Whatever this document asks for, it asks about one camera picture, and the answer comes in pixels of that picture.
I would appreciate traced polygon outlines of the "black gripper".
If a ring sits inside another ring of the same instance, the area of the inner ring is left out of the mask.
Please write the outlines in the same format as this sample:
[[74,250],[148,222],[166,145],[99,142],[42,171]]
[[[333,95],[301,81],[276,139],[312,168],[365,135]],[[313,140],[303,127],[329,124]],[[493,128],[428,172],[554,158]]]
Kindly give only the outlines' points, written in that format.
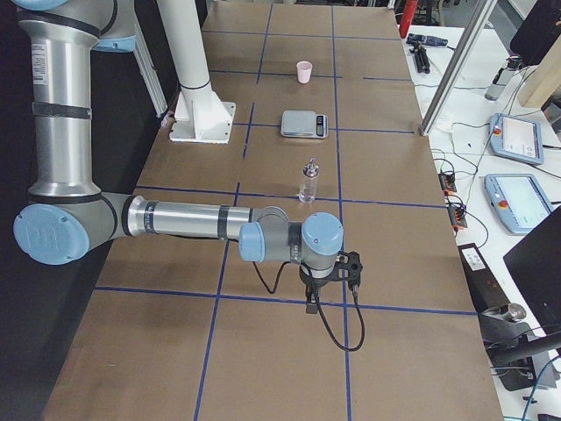
[[299,276],[306,288],[306,313],[317,314],[317,304],[315,295],[320,295],[321,288],[325,286],[328,281],[323,278],[315,278],[312,275],[311,269],[305,266],[299,266]]

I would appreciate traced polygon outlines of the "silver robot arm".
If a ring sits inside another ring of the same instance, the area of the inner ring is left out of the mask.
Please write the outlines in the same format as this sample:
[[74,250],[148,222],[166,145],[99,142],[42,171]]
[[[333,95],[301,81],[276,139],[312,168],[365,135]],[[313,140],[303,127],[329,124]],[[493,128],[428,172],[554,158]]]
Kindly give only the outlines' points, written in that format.
[[17,17],[31,41],[38,157],[30,202],[13,223],[23,252],[43,264],[64,265],[120,237],[234,241],[242,260],[297,265],[308,312],[320,310],[323,285],[349,280],[344,229],[330,213],[297,223],[274,206],[149,201],[104,192],[94,183],[90,54],[135,48],[134,2],[19,1]]

